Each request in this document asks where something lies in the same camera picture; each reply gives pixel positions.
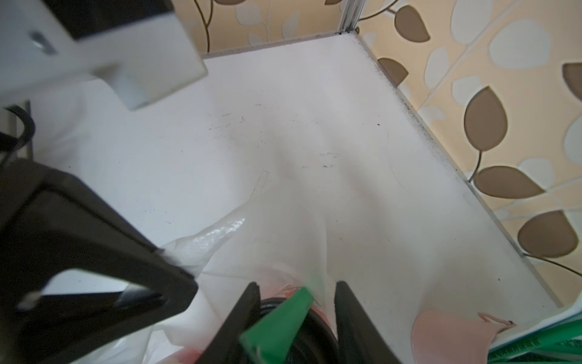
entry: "brown leaf print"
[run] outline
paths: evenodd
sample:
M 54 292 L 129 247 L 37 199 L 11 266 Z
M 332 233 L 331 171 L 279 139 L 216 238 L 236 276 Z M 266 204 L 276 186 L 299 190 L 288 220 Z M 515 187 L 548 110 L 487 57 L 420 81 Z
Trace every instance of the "brown leaf print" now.
M 219 3 L 220 5 L 237 5 L 240 4 L 241 2 L 244 2 L 244 0 L 214 0 L 216 3 Z
M 380 58 L 378 63 L 382 66 L 384 74 L 388 79 L 391 79 L 396 86 L 400 85 L 406 76 L 408 76 L 406 68 L 392 58 Z
M 519 245 L 533 256 L 558 258 L 578 246 L 578 236 L 564 211 L 550 211 L 529 219 L 517 233 Z
M 508 132 L 508 118 L 497 95 L 486 87 L 479 91 L 465 110 L 465 134 L 479 151 L 499 145 Z
M 582 101 L 582 63 L 565 63 L 562 65 L 562 76 L 570 91 Z
M 479 191 L 502 199 L 525 199 L 545 192 L 519 169 L 506 165 L 480 170 L 474 182 Z
M 431 38 L 420 14 L 410 5 L 398 9 L 394 15 L 394 26 L 398 34 L 411 42 L 422 43 Z

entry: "wallpaper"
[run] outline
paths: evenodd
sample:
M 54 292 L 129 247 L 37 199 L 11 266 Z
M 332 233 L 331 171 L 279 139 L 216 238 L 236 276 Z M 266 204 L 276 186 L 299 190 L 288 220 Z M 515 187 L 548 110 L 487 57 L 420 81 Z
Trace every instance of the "wallpaper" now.
M 582 271 L 581 17 L 579 0 L 368 0 L 356 29 L 564 304 L 582 278 L 543 259 Z
M 345 0 L 172 0 L 201 54 L 337 31 Z

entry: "white plastic bag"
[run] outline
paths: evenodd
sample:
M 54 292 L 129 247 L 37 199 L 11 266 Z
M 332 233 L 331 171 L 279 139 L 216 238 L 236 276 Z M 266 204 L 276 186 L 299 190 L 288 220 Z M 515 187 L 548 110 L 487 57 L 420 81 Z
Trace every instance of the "white plastic bag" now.
M 272 297 L 288 286 L 307 287 L 335 331 L 334 285 L 326 274 L 325 221 L 308 196 L 292 183 L 272 188 L 198 234 L 161 249 L 164 258 L 196 277 L 199 290 L 185 312 L 151 329 L 163 330 L 168 338 L 164 342 L 156 334 L 154 346 L 160 350 L 178 345 L 203 351 L 252 281 L 260 286 L 261 298 Z M 129 339 L 137 340 L 135 334 L 108 345 L 125 346 L 144 358 L 147 340 L 140 348 L 127 345 Z M 97 351 L 109 350 L 108 345 Z M 153 363 L 151 348 L 144 363 Z M 117 364 L 109 359 L 93 362 Z

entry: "black cable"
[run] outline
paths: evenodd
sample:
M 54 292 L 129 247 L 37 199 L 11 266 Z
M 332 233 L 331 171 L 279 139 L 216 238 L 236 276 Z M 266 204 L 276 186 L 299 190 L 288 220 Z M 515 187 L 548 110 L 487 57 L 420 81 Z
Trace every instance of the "black cable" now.
M 30 116 L 30 114 L 26 112 L 26 110 L 24 110 L 22 107 L 18 105 L 11 105 L 5 107 L 4 109 L 13 113 L 14 115 L 16 115 L 16 117 L 20 119 L 20 121 L 22 121 L 22 124 L 24 125 L 24 130 L 22 131 L 22 134 L 18 138 L 16 138 L 16 143 L 10 150 L 6 152 L 6 155 L 0 162 L 0 171 L 4 168 L 6 163 L 8 163 L 8 161 L 12 158 L 14 153 L 18 151 L 18 149 L 30 143 L 34 136 L 34 132 L 36 131 L 34 120 Z
M 524 254 L 526 257 L 530 257 L 530 258 L 534 258 L 534 259 L 539 259 L 539 260 L 546 261 L 546 262 L 548 262 L 548 263 L 555 264 L 555 265 L 557 265 L 557 266 L 558 266 L 558 267 L 560 267 L 560 268 L 564 268 L 565 270 L 569 270 L 569 271 L 571 271 L 572 273 L 574 273 L 574 274 L 576 274 L 576 275 L 579 275 L 579 276 L 581 276 L 581 277 L 582 277 L 582 274 L 581 274 L 580 272 L 578 272 L 578 271 L 576 271 L 576 270 L 573 270 L 573 269 L 572 269 L 572 268 L 570 268 L 570 267 L 566 267 L 566 266 L 564 266 L 564 265 L 562 265 L 562 264 L 560 264 L 560 263 L 558 263 L 558 262 L 555 262 L 555 261 L 552 261 L 552 260 L 549 260 L 549 259 L 546 259 L 546 258 L 542 258 L 542 257 L 537 257 L 537 256 L 535 256 L 535 255 L 531 255 L 531 254 L 527 254 L 527 253 L 523 253 L 523 254 Z

